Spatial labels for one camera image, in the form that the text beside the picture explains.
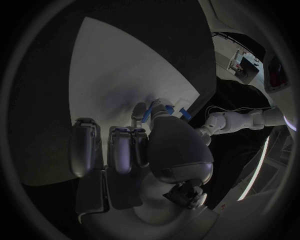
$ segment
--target wire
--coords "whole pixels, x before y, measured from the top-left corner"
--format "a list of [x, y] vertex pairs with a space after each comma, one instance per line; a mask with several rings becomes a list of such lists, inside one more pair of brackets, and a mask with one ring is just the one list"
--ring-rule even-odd
[[244, 111], [244, 110], [254, 110], [254, 109], [272, 109], [272, 108], [275, 108], [277, 106], [267, 106], [267, 107], [240, 107], [240, 108], [237, 108], [237, 109], [234, 109], [234, 110], [228, 110], [228, 109], [225, 109], [225, 108], [222, 108], [222, 107], [219, 107], [219, 106], [215, 106], [215, 105], [211, 105], [211, 106], [208, 106], [205, 110], [205, 120], [208, 119], [208, 116], [210, 115], [210, 110], [211, 109], [221, 109], [221, 110], [224, 110], [224, 111], [227, 111], [227, 112], [236, 112], [236, 111]]

